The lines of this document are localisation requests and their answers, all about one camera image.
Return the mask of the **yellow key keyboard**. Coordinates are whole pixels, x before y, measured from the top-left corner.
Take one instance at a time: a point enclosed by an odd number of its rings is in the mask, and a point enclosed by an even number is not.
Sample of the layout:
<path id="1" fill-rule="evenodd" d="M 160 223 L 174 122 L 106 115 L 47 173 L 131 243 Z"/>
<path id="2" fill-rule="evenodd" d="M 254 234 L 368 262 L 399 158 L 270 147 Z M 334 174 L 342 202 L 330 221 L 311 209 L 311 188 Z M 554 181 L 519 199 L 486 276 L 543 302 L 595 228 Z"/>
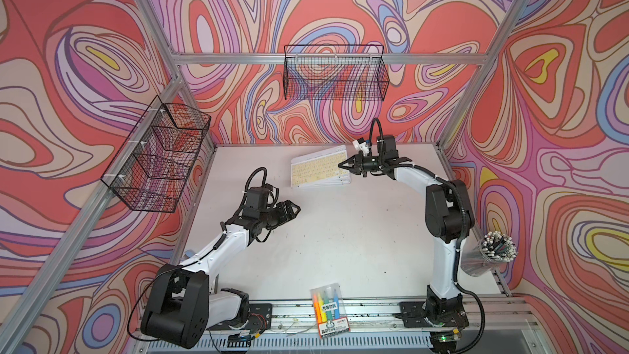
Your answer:
<path id="1" fill-rule="evenodd" d="M 347 158 L 347 147 L 345 145 L 293 158 L 290 166 L 291 187 L 314 188 L 313 183 L 319 180 L 350 174 L 346 170 L 338 168 L 338 164 Z"/>

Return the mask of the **white key keyboard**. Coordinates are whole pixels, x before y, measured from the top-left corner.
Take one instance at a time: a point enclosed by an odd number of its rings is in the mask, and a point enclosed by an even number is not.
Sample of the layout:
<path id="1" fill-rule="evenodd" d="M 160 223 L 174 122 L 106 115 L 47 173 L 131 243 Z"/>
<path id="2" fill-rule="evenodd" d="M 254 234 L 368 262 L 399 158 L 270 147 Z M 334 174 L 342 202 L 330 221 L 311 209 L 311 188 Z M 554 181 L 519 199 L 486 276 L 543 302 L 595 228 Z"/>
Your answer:
<path id="1" fill-rule="evenodd" d="M 319 180 L 313 183 L 313 186 L 314 187 L 339 186 L 339 185 L 348 185 L 351 182 L 352 182 L 352 176 L 350 174 L 337 175 L 337 176 L 330 177 L 324 180 Z"/>

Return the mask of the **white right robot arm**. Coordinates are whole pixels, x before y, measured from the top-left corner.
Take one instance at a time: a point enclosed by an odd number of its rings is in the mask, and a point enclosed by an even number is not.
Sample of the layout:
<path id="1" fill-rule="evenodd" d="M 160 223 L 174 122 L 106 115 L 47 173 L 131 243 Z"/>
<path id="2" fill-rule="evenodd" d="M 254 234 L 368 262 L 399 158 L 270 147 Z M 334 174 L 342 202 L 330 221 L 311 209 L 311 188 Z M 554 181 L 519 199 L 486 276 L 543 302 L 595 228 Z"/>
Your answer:
<path id="1" fill-rule="evenodd" d="M 391 135 L 377 138 L 377 152 L 372 152 L 371 143 L 362 138 L 353 146 L 357 154 L 339 163 L 339 168 L 363 177 L 385 175 L 425 197 L 425 223 L 435 239 L 427 299 L 434 304 L 459 300 L 464 292 L 458 279 L 461 253 L 475 225 L 465 183 L 442 178 L 402 157 Z"/>

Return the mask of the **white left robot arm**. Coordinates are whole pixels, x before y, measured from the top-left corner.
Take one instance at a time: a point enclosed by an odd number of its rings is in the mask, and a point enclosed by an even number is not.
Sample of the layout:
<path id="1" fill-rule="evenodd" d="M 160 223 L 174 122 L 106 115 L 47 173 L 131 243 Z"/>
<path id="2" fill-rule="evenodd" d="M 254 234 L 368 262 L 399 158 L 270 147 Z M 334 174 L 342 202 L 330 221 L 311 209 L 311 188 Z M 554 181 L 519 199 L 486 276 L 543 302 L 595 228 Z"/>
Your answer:
<path id="1" fill-rule="evenodd" d="M 235 288 L 216 292 L 212 285 L 221 270 L 253 242 L 263 243 L 262 231 L 271 233 L 296 219 L 301 208 L 280 201 L 271 185 L 252 187 L 220 233 L 200 252 L 178 265 L 166 264 L 157 272 L 143 312 L 140 331 L 150 341 L 161 340 L 190 349 L 207 329 L 216 325 L 252 330 L 251 319 L 266 322 L 250 311 L 249 295 Z"/>

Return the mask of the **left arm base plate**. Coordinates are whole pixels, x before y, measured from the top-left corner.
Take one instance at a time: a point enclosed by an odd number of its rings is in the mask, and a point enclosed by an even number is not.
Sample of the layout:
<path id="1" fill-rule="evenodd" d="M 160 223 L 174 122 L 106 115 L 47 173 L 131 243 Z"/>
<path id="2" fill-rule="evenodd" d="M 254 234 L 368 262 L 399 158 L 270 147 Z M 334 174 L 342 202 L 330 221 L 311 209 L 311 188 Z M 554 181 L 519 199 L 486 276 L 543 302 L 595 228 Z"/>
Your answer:
<path id="1" fill-rule="evenodd" d="M 266 331 L 272 326 L 273 305 L 271 303 L 253 303 L 249 305 L 247 319 L 242 317 L 230 321 L 223 321 L 213 326 L 208 326 L 209 331 L 249 331 L 257 333 Z"/>

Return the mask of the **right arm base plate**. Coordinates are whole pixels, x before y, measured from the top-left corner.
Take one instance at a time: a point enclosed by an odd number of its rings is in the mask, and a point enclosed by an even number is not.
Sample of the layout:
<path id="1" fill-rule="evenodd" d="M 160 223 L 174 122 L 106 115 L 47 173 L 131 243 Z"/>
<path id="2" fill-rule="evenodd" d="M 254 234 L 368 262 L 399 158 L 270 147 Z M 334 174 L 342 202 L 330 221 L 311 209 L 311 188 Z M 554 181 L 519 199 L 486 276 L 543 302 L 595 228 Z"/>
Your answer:
<path id="1" fill-rule="evenodd" d="M 469 326 L 463 304 L 457 302 L 401 302 L 394 315 L 406 328 L 465 329 Z"/>

